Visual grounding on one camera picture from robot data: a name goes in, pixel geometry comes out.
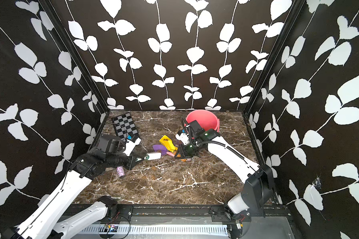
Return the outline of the pink plastic bucket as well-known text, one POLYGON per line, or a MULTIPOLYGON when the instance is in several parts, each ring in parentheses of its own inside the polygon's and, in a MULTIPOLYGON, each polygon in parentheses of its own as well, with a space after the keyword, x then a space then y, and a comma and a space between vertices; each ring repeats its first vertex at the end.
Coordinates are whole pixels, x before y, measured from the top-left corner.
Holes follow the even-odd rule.
POLYGON ((214 113, 207 110, 194 110, 187 115, 186 121, 190 123, 195 120, 203 129, 214 129, 219 132, 220 120, 214 113))

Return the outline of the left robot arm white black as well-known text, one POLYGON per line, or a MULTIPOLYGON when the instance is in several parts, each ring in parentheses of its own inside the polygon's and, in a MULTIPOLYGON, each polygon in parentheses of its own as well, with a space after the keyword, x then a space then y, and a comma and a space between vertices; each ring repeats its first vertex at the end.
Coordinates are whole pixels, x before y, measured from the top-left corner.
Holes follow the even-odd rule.
POLYGON ((68 239, 90 224, 101 220, 117 208, 110 196, 100 197, 91 207, 71 217, 67 223, 57 221, 74 199, 106 168, 132 168, 132 151, 141 142, 137 136, 123 141, 118 136, 104 134, 87 153, 77 157, 64 179, 51 195, 17 227, 6 229, 2 239, 68 239))

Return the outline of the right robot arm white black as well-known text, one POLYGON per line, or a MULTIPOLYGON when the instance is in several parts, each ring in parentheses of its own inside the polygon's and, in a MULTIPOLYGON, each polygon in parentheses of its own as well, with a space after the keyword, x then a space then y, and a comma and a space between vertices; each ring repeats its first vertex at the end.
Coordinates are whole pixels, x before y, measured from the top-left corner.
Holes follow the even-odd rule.
POLYGON ((244 183, 243 190, 224 204, 226 210, 231 215, 249 210, 259 212, 275 193, 272 169, 248 159, 233 148, 219 132, 214 129, 205 130, 196 120, 187 122, 185 118, 181 118, 181 125, 187 137, 187 144, 179 145, 175 157, 189 159, 196 156, 201 149, 206 149, 222 160, 244 183))

